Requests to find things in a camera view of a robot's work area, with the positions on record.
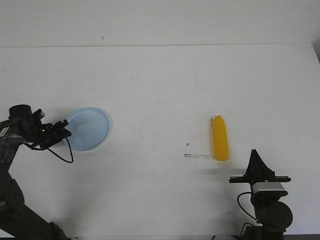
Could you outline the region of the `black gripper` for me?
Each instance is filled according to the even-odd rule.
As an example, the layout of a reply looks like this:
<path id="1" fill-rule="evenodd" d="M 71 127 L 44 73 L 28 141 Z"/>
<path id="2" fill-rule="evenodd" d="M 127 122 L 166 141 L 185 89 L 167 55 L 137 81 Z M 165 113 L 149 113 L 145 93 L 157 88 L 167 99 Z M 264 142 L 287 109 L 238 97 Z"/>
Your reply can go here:
<path id="1" fill-rule="evenodd" d="M 32 144 L 33 148 L 46 150 L 55 144 L 61 142 L 72 135 L 72 133 L 65 129 L 69 125 L 69 122 L 64 119 L 58 121 L 55 124 L 47 123 L 41 126 L 39 136 Z"/>
<path id="2" fill-rule="evenodd" d="M 255 170 L 255 161 L 257 164 L 258 172 L 261 177 L 264 178 L 249 178 L 253 177 L 256 170 Z M 270 182 L 270 183 L 288 183 L 291 181 L 289 176 L 276 176 L 275 172 L 271 170 L 261 159 L 257 150 L 252 149 L 250 153 L 249 163 L 245 174 L 243 176 L 231 176 L 229 178 L 230 184 L 255 184 L 255 183 L 262 183 L 262 182 Z"/>

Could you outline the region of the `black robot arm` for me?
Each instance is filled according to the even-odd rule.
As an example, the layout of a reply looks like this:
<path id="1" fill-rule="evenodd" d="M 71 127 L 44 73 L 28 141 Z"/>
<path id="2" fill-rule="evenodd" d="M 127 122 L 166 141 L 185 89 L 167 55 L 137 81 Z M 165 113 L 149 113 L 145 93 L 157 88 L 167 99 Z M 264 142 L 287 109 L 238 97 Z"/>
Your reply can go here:
<path id="1" fill-rule="evenodd" d="M 47 151 L 72 134 L 65 119 L 42 123 L 45 113 L 26 104 L 12 106 L 9 117 L 0 123 L 0 229 L 15 240 L 66 240 L 64 231 L 47 222 L 25 203 L 23 191 L 10 168 L 20 146 Z"/>
<path id="2" fill-rule="evenodd" d="M 283 240 L 286 229 L 293 222 L 293 213 L 280 198 L 288 195 L 282 183 L 291 181 L 289 176 L 277 176 L 261 159 L 256 149 L 250 153 L 249 163 L 243 176 L 231 176 L 231 184 L 248 183 L 250 191 L 237 196 L 239 207 L 255 222 L 246 222 L 237 240 Z M 248 213 L 240 203 L 240 197 L 250 195 L 254 215 Z"/>

